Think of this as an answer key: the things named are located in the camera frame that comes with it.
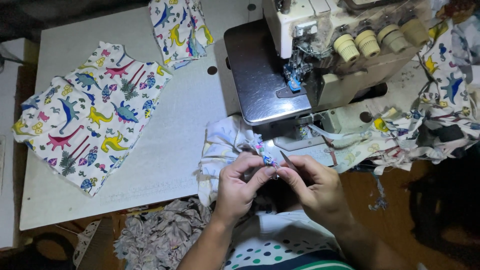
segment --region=hand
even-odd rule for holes
[[[243,173],[250,168],[263,167],[253,177],[244,182]],[[226,225],[235,225],[252,206],[255,192],[274,174],[275,168],[265,167],[262,157],[250,152],[240,153],[237,160],[220,171],[218,181],[218,198],[212,218],[223,221]]]
[[[338,173],[309,155],[292,155],[288,158],[311,185],[307,187],[298,173],[287,167],[285,161],[280,163],[282,168],[277,170],[277,174],[297,194],[305,214],[335,235],[349,230],[355,220],[343,194]]]

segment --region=white table top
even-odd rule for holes
[[[249,3],[257,8],[248,11]],[[233,77],[226,66],[223,34],[262,17],[261,0],[202,0],[202,6],[216,43],[207,48],[207,57],[173,72],[135,150],[95,197],[88,197],[61,175],[53,174],[45,162],[29,153],[21,230],[197,194],[196,174],[205,125],[240,111]],[[42,31],[36,92],[45,91],[53,76],[65,75],[83,63],[100,40],[125,45],[136,60],[162,62],[152,32],[147,7]],[[209,75],[210,66],[216,66],[218,73]],[[393,85],[400,88],[400,83]],[[404,101],[408,92],[413,100],[421,88],[417,87],[402,89],[403,93],[397,95]],[[382,100],[368,104],[389,106],[394,99]],[[357,119],[357,112],[368,108],[357,103],[337,110]]]

